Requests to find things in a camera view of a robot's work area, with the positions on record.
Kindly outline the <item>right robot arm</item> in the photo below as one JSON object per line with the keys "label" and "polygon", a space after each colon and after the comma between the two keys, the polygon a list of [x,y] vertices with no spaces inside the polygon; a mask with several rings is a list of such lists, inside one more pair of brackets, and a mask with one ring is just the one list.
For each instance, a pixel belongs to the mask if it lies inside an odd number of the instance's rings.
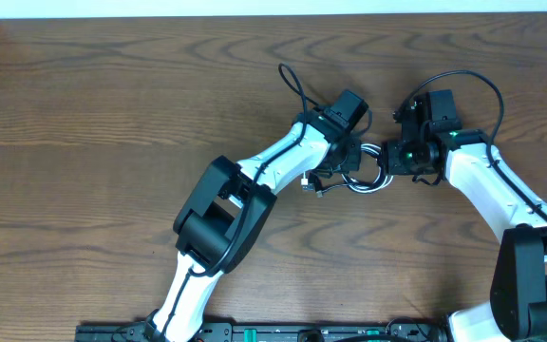
{"label": "right robot arm", "polygon": [[383,144],[384,172],[448,182],[500,243],[488,300],[449,315],[451,340],[547,339],[547,203],[512,171],[490,137],[463,128],[451,91],[411,95],[393,118],[402,133]]}

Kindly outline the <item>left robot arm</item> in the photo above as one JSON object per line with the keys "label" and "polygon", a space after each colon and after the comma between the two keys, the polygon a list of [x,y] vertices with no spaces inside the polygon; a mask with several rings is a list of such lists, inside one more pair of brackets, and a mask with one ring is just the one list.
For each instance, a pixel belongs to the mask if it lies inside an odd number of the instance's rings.
{"label": "left robot arm", "polygon": [[173,230],[178,265],[162,307],[146,321],[149,341],[188,341],[202,324],[218,280],[254,246],[278,193],[312,172],[323,178],[355,171],[360,143],[355,126],[368,104],[345,90],[330,106],[300,113],[291,131],[253,157],[213,160],[182,206]]}

